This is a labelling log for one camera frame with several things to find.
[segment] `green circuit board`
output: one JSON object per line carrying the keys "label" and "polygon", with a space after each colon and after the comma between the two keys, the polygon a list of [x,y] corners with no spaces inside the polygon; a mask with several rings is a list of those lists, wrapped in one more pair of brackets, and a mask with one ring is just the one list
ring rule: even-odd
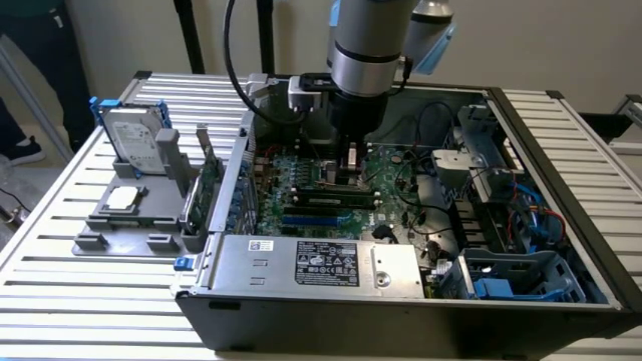
{"label": "green circuit board", "polygon": [[[287,150],[274,154],[270,159],[262,159],[262,174],[258,182],[260,211],[256,222],[258,235],[286,235],[306,238],[335,239],[372,239],[374,229],[386,224],[402,231],[402,215],[411,212],[407,205],[396,197],[395,178],[403,164],[391,160],[392,156],[403,156],[404,151],[392,147],[375,147],[364,158],[360,181],[355,186],[360,190],[372,190],[380,193],[380,205],[374,210],[344,209],[339,210],[339,225],[334,226],[291,226],[287,225],[288,234],[283,234],[284,225],[282,218],[284,208],[291,205],[290,190],[294,186],[302,189],[323,190],[335,186],[328,185],[324,179],[324,163],[319,159],[299,158]],[[410,179],[410,167],[403,169],[400,179]],[[403,197],[416,201],[416,193],[403,193]]]}

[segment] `metal slatted table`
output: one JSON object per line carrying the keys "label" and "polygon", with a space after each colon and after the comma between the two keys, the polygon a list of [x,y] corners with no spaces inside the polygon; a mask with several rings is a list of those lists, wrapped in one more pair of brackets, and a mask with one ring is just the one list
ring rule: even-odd
{"label": "metal slatted table", "polygon": [[[642,205],[617,157],[563,102],[544,93],[507,92],[575,195],[642,284]],[[207,123],[216,155],[227,160],[246,112],[224,77],[153,74],[132,81],[121,100],[168,103],[180,149],[203,162],[195,129]],[[183,317],[168,284],[173,259],[83,257],[71,253],[115,172],[113,150],[97,129],[0,254],[0,357],[11,359],[348,359],[213,353]],[[586,339],[547,361],[637,361],[642,327],[613,340]]]}

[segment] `white wall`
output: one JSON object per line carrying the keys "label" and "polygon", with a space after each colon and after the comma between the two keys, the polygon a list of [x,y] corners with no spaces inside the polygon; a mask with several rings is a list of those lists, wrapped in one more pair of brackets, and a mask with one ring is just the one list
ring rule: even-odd
{"label": "white wall", "polygon": [[[276,0],[276,70],[323,71],[331,0]],[[187,72],[172,0],[68,0],[91,86],[116,96],[137,69]],[[193,0],[205,69],[223,74],[225,0]],[[458,34],[430,81],[556,89],[582,111],[642,93],[639,0],[451,0]],[[232,58],[260,70],[255,0],[237,0]]]}

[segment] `person's leg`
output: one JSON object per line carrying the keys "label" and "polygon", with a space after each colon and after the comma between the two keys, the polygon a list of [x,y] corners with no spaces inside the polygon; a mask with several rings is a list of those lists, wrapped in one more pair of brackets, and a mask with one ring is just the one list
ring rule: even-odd
{"label": "person's leg", "polygon": [[0,98],[0,154],[9,159],[13,165],[37,162],[45,157],[35,138],[27,139],[3,98]]}
{"label": "person's leg", "polygon": [[89,112],[89,90],[64,3],[45,15],[3,17],[3,30],[16,43],[59,96],[63,125],[76,151],[95,128]]}

